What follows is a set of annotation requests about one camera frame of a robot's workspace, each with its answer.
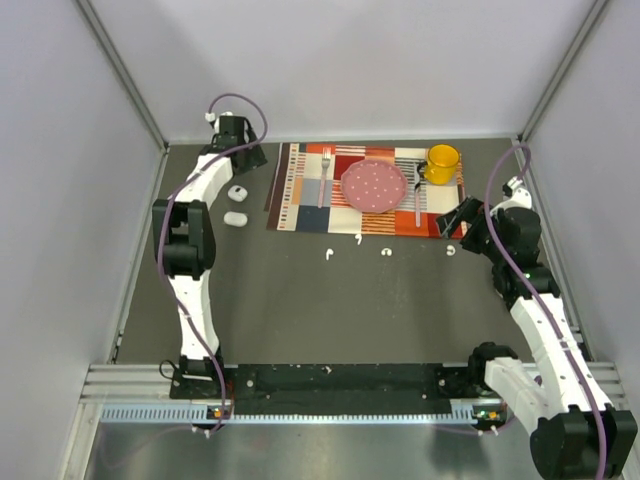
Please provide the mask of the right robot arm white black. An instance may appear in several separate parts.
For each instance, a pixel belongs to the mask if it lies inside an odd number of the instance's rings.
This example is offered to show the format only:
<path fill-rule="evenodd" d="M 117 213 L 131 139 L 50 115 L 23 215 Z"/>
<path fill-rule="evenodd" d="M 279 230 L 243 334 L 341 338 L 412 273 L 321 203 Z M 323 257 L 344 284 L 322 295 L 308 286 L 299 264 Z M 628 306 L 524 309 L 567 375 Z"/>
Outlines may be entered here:
<path fill-rule="evenodd" d="M 539 260 L 538 214 L 505 202 L 487 215 L 482 201 L 468 197 L 436 219 L 444 238 L 461 223 L 468 225 L 461 247 L 491 261 L 494 287 L 524 334 L 538 370 L 532 377 L 511 348 L 484 342 L 469 358 L 469 388 L 481 396 L 495 392 L 507 403 L 529 435 L 542 478 L 620 476 L 638 425 L 630 411 L 613 405 L 586 364 L 559 286 Z"/>

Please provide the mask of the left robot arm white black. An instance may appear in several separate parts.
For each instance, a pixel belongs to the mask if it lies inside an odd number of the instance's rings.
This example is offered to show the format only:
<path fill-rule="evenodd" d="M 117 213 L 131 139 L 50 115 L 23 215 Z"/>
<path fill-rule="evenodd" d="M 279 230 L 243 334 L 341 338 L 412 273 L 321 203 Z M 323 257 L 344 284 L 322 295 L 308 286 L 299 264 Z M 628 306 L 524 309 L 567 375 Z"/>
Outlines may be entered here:
<path fill-rule="evenodd" d="M 227 374 L 212 320 L 209 280 L 216 242 L 209 210 L 237 175 L 267 163 L 250 121 L 225 112 L 207 114 L 214 135 L 196 166 L 167 199 L 152 205 L 154 257 L 174 293 L 181 328 L 177 363 L 171 365 L 170 397 L 220 399 Z"/>

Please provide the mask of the white charging case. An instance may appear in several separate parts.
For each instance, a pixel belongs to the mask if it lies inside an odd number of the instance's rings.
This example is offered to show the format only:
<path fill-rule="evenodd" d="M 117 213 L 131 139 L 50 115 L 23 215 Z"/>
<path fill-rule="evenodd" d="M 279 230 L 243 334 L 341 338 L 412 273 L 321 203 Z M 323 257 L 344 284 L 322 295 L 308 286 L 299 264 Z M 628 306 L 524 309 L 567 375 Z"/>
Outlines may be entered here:
<path fill-rule="evenodd" d="M 227 195 L 233 202 L 242 203 L 247 199 L 248 191 L 240 185 L 233 185 L 229 188 Z"/>

